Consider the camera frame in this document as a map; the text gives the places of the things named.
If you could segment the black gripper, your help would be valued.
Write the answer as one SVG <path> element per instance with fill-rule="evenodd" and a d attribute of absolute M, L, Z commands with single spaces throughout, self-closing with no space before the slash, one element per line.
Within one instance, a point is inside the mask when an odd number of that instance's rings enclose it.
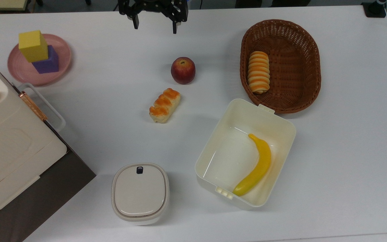
<path fill-rule="evenodd" d="M 142 11 L 158 12 L 171 18 L 173 34 L 177 34 L 182 18 L 188 17 L 187 0 L 119 0 L 118 8 L 121 15 L 132 20 L 136 30 L 139 28 L 138 14 Z"/>

